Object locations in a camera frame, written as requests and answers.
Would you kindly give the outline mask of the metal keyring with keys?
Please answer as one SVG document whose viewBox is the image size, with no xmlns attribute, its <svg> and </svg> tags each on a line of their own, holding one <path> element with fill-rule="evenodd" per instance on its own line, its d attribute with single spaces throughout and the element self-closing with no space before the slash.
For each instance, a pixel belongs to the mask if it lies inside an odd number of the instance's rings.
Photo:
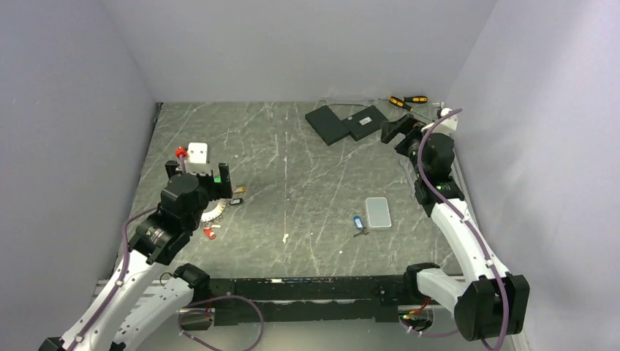
<svg viewBox="0 0 620 351">
<path fill-rule="evenodd" d="M 244 203 L 243 195 L 246 193 L 245 185 L 237 185 L 233 187 L 233 196 L 230 199 L 222 198 L 210 204 L 202 213 L 200 218 L 200 228 L 209 240 L 216 238 L 214 228 L 220 228 L 219 222 L 223 219 L 224 212 L 232 206 L 242 205 Z"/>
</svg>

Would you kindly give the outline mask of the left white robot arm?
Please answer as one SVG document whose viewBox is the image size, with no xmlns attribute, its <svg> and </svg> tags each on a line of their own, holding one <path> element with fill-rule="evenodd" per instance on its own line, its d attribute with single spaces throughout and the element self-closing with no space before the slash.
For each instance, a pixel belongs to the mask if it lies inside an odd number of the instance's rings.
<svg viewBox="0 0 620 351">
<path fill-rule="evenodd" d="M 41 350 L 133 350 L 176 310 L 208 301 L 209 275 L 184 264 L 158 295 L 136 307 L 152 281 L 190 242 L 208 205 L 233 197 L 226 163 L 218 165 L 217 177 L 207 161 L 183 156 L 165 168 L 168 182 L 160 201 L 135 215 L 142 222 L 133 236 L 123 235 L 123 257 L 110 280 L 78 321 L 63 335 L 44 340 Z"/>
</svg>

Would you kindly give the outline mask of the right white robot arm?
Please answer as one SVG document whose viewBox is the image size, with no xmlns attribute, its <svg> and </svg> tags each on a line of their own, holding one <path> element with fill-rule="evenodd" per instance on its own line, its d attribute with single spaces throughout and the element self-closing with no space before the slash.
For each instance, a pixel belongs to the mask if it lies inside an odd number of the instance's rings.
<svg viewBox="0 0 620 351">
<path fill-rule="evenodd" d="M 381 126 L 382 143 L 403 135 L 394 149 L 412 166 L 414 199 L 444 235 L 464 278 L 454 279 L 435 263 L 410 265 L 403 294 L 411 303 L 438 303 L 452 314 L 464 339 L 499 350 L 507 336 L 523 330 L 530 286 L 494 254 L 452 176 L 455 142 L 450 135 L 456 124 L 455 116 L 427 125 L 404 116 Z M 494 346 L 489 339 L 496 340 Z"/>
</svg>

